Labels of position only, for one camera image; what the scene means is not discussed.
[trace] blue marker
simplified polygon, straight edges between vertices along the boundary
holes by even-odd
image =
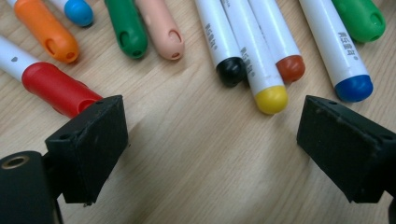
[[[71,22],[89,26],[93,22],[91,7],[84,0],[50,0]]]
[[[369,97],[373,83],[332,0],[300,4],[338,97],[345,102]]]

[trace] yellow marker cap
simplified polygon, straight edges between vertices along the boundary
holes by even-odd
[[[288,105],[289,97],[285,86],[274,86],[264,89],[254,96],[256,104],[264,114],[273,115]]]

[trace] red marker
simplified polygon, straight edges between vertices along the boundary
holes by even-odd
[[[305,64],[276,0],[248,1],[283,81],[297,81],[305,72]]]
[[[55,65],[40,62],[0,35],[0,69],[61,114],[73,118],[102,96],[74,80]]]

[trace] wooden table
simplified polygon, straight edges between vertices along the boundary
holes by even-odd
[[[97,202],[58,201],[65,223],[388,223],[391,196],[378,204],[349,203],[297,146],[307,94],[335,101],[317,45],[298,1],[278,0],[304,57],[306,72],[287,86],[288,107],[267,116],[247,83],[222,85],[211,62],[194,1],[166,0],[186,41],[182,59],[167,61],[151,43],[141,60],[119,49],[104,1],[88,0],[94,25],[80,28],[48,2],[78,40],[75,63],[53,60],[0,2],[0,34],[102,96],[122,94],[130,146]],[[396,2],[375,0],[387,31],[357,48],[375,91],[344,104],[396,132]],[[0,72],[0,158],[35,150],[69,118]]]

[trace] blue marker cap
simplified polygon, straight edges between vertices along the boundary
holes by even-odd
[[[64,14],[73,23],[79,26],[91,25],[93,12],[84,0],[69,0],[64,5]]]
[[[368,75],[360,75],[339,82],[334,89],[342,101],[353,103],[369,97],[374,87]]]

